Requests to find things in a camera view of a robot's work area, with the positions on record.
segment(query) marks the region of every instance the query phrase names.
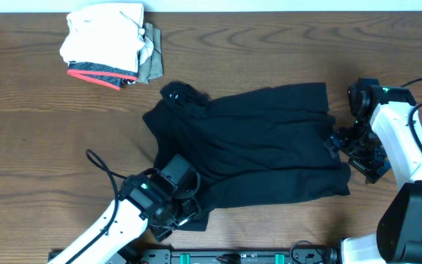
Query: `red trim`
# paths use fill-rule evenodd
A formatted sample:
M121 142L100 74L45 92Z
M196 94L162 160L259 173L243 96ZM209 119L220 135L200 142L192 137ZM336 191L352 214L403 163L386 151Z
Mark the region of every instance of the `red trim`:
M138 79L138 77L136 76L129 76L129 75L119 74L119 73L97 72L97 71L91 71L91 70L73 70L72 69L72 70L67 71L67 74L72 75L71 73L119 77L119 78L126 78L128 80L133 80L133 81L136 81Z
M67 71L67 74L69 74L69 75L71 75L71 76L73 76L73 77L76 77L76 78L83 79L83 80L85 80L85 81L90 81L90 82L93 82L93 83L95 83L95 84L105 85L105 86L107 86L107 87L110 87L110 88L113 88L113 89L115 89L115 90L117 90L117 91L120 91L120 87L114 86L113 84L108 83L108 82L106 82L106 81L101 81L101 80L99 80L99 79L92 78L92 77L88 77L88 76L84 76L84 75L82 75L82 74L70 73L70 70L68 70L68 71Z

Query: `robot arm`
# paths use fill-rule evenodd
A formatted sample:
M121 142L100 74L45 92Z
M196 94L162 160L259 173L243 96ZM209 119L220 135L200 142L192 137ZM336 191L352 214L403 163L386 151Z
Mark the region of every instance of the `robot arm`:
M91 242L99 234L99 231L107 225L114 211L114 203L115 201L112 201L102 216L84 234L48 264L67 263ZM73 263L107 263L107 260L123 246L137 239L146 230L148 219L142 219L139 217L140 214L141 211L130 201L125 199L119 202L114 224L111 225L108 233L93 243Z
M346 153L367 183L391 166L399 193L377 233L341 242L342 263L422 263L422 127L416 111L421 105L414 107L409 90L381 87L376 79L359 79L348 96L355 124L325 145L332 155Z
M112 174L106 166L96 166L109 176ZM199 177L199 173L179 155L175 155L162 171L148 169L126 177L116 197L118 200L112 201L84 234L48 264L107 263L148 227L156 240L165 239L173 230L200 214L201 208L194 197L199 188ZM190 190L193 181L196 187ZM113 214L116 202L118 208Z
M372 131L379 137L395 174L398 190L405 183L422 181L422 153L412 137L408 117L413 106L408 103L379 104L370 119ZM422 143L422 126L415 112L413 117Z

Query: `stack of folded clothes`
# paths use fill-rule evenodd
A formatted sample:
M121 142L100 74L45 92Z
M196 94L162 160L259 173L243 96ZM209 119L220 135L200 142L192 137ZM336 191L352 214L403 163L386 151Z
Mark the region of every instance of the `stack of folded clothes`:
M67 73L120 89L163 75L160 30L146 23L142 4L94 4L67 16L70 33L59 53Z

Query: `gray folded garment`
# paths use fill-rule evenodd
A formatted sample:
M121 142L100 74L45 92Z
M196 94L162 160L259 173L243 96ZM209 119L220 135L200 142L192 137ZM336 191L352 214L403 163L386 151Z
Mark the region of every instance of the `gray folded garment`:
M159 78L164 75L162 67L162 48L160 47L160 29L155 29L150 23L146 23L146 32L144 39L147 37L154 44L154 51L146 62L139 65L137 82L148 84L149 80Z
M134 81L138 76L137 73L129 70L93 62L70 62L67 66L67 74L116 90L120 89L125 80Z

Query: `folded clothes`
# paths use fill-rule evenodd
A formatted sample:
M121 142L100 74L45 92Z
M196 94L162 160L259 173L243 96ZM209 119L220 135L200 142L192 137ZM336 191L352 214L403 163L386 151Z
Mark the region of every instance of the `folded clothes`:
M154 56L162 73L160 31L151 24L143 29L143 14L142 4L131 3L94 4L70 13L70 33L60 48L68 74L114 89L136 81L140 65L146 65L141 67L142 82L161 76L150 63ZM157 41L155 31L159 32Z
M155 29L152 24L146 23L144 40L146 41L146 46L148 46L148 43L152 44L152 53L147 54L147 56L141 56L141 58L145 57L146 60L139 65L137 82L148 84L149 80L163 75L160 29Z
M209 100L170 83L143 120L158 141L158 169L180 154L201 173L204 230L215 208L305 202L348 195L348 164L323 145L333 133L323 83L265 88Z

